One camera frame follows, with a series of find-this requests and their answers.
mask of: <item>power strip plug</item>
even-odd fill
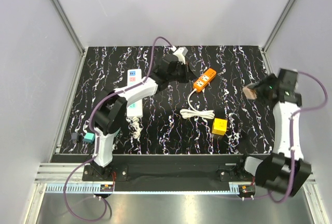
[[[142,70],[141,69],[130,69],[128,70],[127,76],[127,86],[137,84],[142,80]],[[142,100],[136,101],[127,107],[127,117],[128,118],[142,118],[143,117],[143,103]]]

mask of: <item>white wall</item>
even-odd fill
[[[287,0],[60,0],[84,46],[263,45]]]
[[[332,220],[332,0],[298,0],[285,20],[268,57],[275,73],[279,67],[296,68],[319,78],[330,96],[328,105],[300,117],[300,138],[305,159]],[[303,106],[320,104],[324,96],[315,82],[300,77]]]
[[[79,53],[50,0],[0,0],[0,216],[21,223]]]

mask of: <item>yellow box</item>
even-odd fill
[[[227,131],[227,120],[215,118],[213,120],[212,133],[218,135],[225,135],[226,131]]]

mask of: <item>purple cable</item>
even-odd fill
[[[324,85],[314,76],[308,74],[308,73],[305,73],[305,72],[300,72],[298,71],[299,74],[301,75],[305,75],[305,76],[308,76],[310,78],[312,78],[313,80],[315,80],[320,86],[321,88],[323,89],[323,92],[324,92],[324,96],[325,96],[325,100],[322,104],[318,105],[318,106],[314,106],[314,107],[308,107],[308,108],[302,108],[302,109],[299,109],[297,111],[295,111],[294,113],[292,113],[292,115],[290,116],[290,122],[289,122],[289,142],[290,142],[290,147],[293,147],[294,146],[294,137],[293,137],[293,125],[294,125],[294,121],[293,121],[293,117],[299,113],[304,113],[304,112],[307,112],[307,111],[314,111],[314,110],[319,110],[321,108],[323,108],[326,104],[327,104],[327,101],[328,101],[328,95],[327,95],[327,91],[324,87]],[[272,195],[272,192],[269,190],[269,195],[270,195],[270,198],[272,199],[273,202],[275,203],[283,203],[287,200],[287,198],[289,197],[289,195],[291,194],[292,192],[292,189],[293,189],[293,182],[294,182],[294,175],[295,175],[295,156],[294,156],[294,153],[295,151],[294,150],[291,150],[290,151],[290,175],[289,175],[289,182],[288,182],[288,186],[287,186],[287,191],[284,195],[284,197],[282,197],[280,200],[276,200],[273,195]]]
[[[93,126],[92,126],[92,120],[93,120],[93,117],[94,117],[95,113],[97,112],[97,110],[98,110],[98,109],[99,109],[99,108],[100,108],[100,107],[101,107],[101,106],[102,106],[107,100],[109,100],[109,99],[112,98],[113,96],[115,96],[115,95],[117,95],[117,94],[120,94],[120,93],[127,92],[127,91],[129,91],[129,90],[131,90],[131,89],[133,89],[133,88],[136,88],[136,87],[138,87],[139,85],[142,85],[143,83],[146,82],[147,78],[150,76],[150,73],[151,73],[151,69],[152,69],[152,65],[153,65],[153,61],[154,61],[155,45],[156,45],[157,40],[159,40],[159,39],[163,39],[163,40],[165,40],[170,46],[172,46],[172,44],[171,44],[166,38],[164,38],[164,37],[162,37],[162,36],[158,36],[158,37],[154,40],[154,42],[153,42],[153,44],[152,44],[150,66],[149,66],[149,70],[148,70],[148,72],[147,72],[147,75],[146,75],[145,79],[144,79],[142,82],[140,82],[140,83],[138,83],[138,84],[135,84],[135,85],[133,85],[133,86],[131,86],[131,87],[128,87],[128,88],[125,89],[125,90],[116,91],[116,92],[110,94],[109,96],[107,96],[107,97],[105,97],[104,99],[102,99],[102,100],[97,104],[97,106],[93,109],[93,111],[92,111],[92,113],[91,113],[91,116],[90,116],[90,119],[89,119],[89,128],[90,128],[90,130],[91,130],[92,132],[94,132],[95,135],[96,135],[96,151],[95,151],[96,154],[98,154],[98,151],[99,151],[99,133],[98,133],[98,132],[93,128]],[[67,180],[66,180],[66,182],[65,182],[65,184],[64,184],[64,187],[63,187],[63,198],[64,198],[64,202],[65,202],[65,204],[66,204],[66,207],[67,207],[69,213],[71,213],[71,214],[72,214],[73,216],[75,216],[76,218],[78,218],[78,219],[80,219],[80,220],[82,220],[82,221],[86,221],[86,222],[96,222],[96,221],[101,220],[101,219],[104,217],[104,215],[106,214],[108,202],[107,202],[104,198],[102,198],[103,202],[105,203],[105,211],[104,211],[104,213],[103,213],[99,218],[97,218],[97,219],[92,219],[92,220],[90,220],[90,219],[84,219],[84,218],[81,218],[81,217],[79,217],[78,215],[76,215],[76,214],[72,211],[72,209],[70,208],[70,206],[69,206],[69,204],[68,204],[67,196],[66,196],[66,189],[67,189],[67,184],[68,184],[68,182],[69,182],[71,176],[75,173],[75,171],[77,171],[77,170],[78,170],[80,167],[82,167],[83,165],[92,162],[95,158],[96,158],[96,156],[93,156],[91,159],[89,159],[88,161],[86,161],[86,162],[80,164],[77,168],[75,168],[75,169],[69,174],[69,176],[68,176],[68,178],[67,178]]]

